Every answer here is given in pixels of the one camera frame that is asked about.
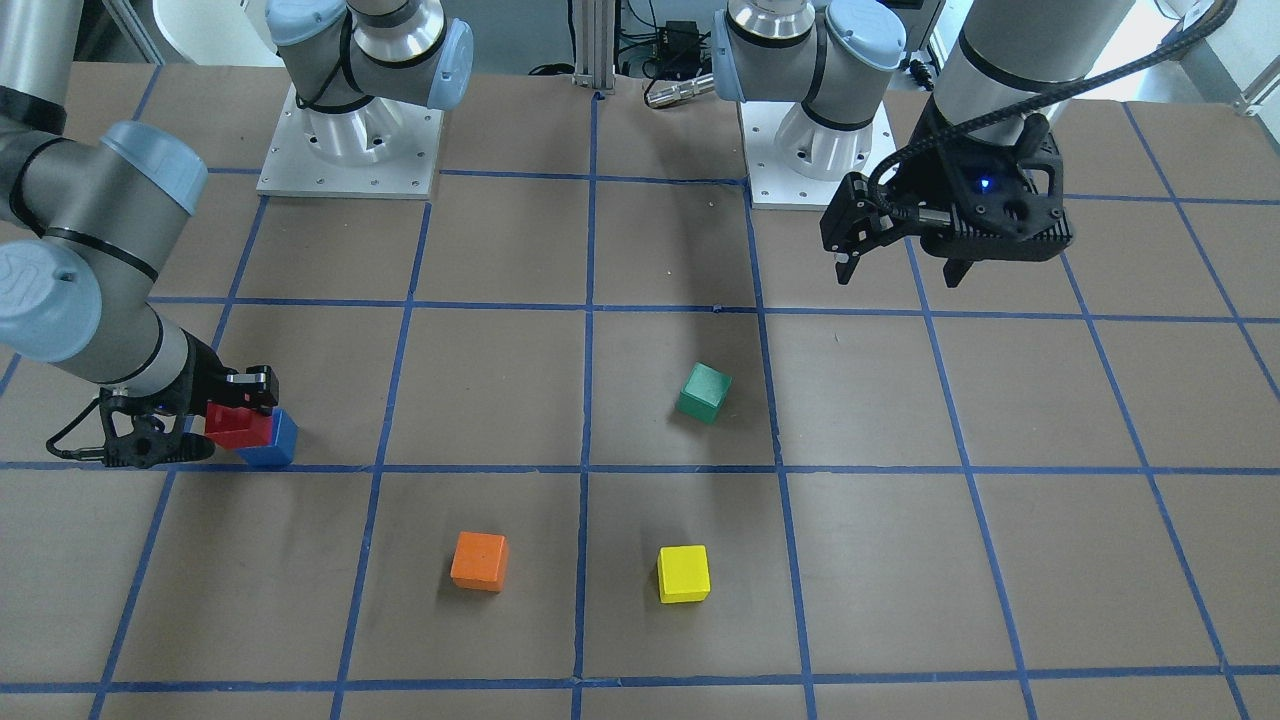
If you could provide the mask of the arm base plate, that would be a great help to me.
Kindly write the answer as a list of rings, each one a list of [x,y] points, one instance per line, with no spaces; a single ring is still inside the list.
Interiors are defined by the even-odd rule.
[[[883,104],[855,131],[819,126],[797,102],[744,102],[739,110],[758,209],[824,211],[847,173],[869,176],[896,150]]]
[[[384,97],[346,114],[289,90],[256,190],[291,199],[430,199],[445,113]]]

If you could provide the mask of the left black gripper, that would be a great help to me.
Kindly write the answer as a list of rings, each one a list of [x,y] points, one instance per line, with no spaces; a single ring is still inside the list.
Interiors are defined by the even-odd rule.
[[[1046,115],[1015,120],[1010,145],[961,135],[899,165],[890,184],[847,173],[820,218],[820,241],[835,255],[837,282],[850,282],[863,255],[916,234],[947,259],[943,282],[957,288],[984,260],[1042,263],[1074,241],[1062,202],[1062,158]],[[922,205],[948,225],[895,220],[877,200]]]

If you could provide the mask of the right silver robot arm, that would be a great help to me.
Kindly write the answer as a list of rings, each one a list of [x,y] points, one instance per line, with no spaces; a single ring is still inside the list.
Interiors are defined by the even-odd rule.
[[[49,454],[147,469],[216,448],[257,468],[292,462],[298,436],[268,365],[224,364],[148,301],[196,213],[209,167],[187,143],[138,120],[96,145],[65,133],[68,79],[83,5],[3,4],[3,343],[97,389],[102,442]],[[404,145],[401,104],[457,108],[475,36],[439,1],[270,1],[266,24],[297,113],[328,161],[365,164]]]

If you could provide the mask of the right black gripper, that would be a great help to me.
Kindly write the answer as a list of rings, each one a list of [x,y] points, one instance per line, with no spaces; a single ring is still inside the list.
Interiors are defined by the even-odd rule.
[[[175,379],[155,393],[99,392],[105,466],[146,469],[210,457],[214,442],[184,427],[188,416],[202,416],[211,401],[255,413],[273,413],[279,406],[280,384],[271,366],[228,372],[216,354],[191,334],[186,336],[186,350]]]

